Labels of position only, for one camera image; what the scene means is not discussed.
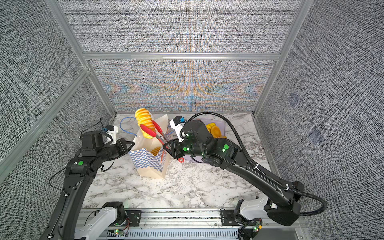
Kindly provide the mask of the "checkered paper bag blue handles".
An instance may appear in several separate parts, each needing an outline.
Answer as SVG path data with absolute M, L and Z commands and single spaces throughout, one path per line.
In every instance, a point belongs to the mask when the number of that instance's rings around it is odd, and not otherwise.
M 134 135 L 134 147 L 129 155 L 142 177 L 164 179 L 171 156 L 163 148 L 169 137 L 168 116 L 155 119 L 146 109 L 137 110 L 134 117 L 122 118 L 119 133 L 123 137 Z

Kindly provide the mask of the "red metal tongs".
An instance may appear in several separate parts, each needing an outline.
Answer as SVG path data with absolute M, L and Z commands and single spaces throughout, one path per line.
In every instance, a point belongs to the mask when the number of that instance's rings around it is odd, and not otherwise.
M 145 124 L 140 124 L 141 130 L 143 130 L 146 134 L 150 135 L 151 137 L 156 138 L 162 146 L 169 141 L 168 137 L 164 134 L 161 127 L 157 124 L 155 120 L 152 120 L 152 123 L 155 127 L 155 130 L 152 130 Z

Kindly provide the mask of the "small ridged yellow bread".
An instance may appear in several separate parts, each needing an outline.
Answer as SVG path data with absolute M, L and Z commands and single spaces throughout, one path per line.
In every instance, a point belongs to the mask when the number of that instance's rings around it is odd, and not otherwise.
M 207 130 L 210 132 L 211 129 L 212 129 L 212 127 L 214 127 L 214 126 L 216 126 L 215 123 L 210 123 L 210 124 L 207 124 L 207 125 L 206 125 L 206 128 L 207 128 Z

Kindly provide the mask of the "round orange bun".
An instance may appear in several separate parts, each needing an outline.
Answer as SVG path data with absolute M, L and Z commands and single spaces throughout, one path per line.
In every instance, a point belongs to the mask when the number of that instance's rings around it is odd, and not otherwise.
M 214 138 L 220 138 L 222 136 L 221 130 L 217 126 L 211 127 L 211 134 L 213 135 Z

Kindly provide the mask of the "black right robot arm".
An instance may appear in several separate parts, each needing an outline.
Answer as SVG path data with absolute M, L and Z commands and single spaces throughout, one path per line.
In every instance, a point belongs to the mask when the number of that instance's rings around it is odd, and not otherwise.
M 182 116 L 170 121 L 177 138 L 170 140 L 164 149 L 175 159 L 184 156 L 202 157 L 205 164 L 227 170 L 243 178 L 268 196 L 264 206 L 268 217 L 283 226 L 291 226 L 299 217 L 299 194 L 304 185 L 289 182 L 248 159 L 245 151 L 228 139 L 215 139 L 200 120 L 186 122 Z

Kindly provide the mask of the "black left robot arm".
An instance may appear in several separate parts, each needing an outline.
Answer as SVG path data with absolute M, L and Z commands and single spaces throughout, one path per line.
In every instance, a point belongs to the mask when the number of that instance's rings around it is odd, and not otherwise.
M 70 160 L 65 168 L 64 184 L 55 210 L 41 240 L 73 240 L 85 196 L 104 162 L 127 154 L 134 142 L 118 139 L 115 144 L 96 149 L 84 148 L 80 157 Z

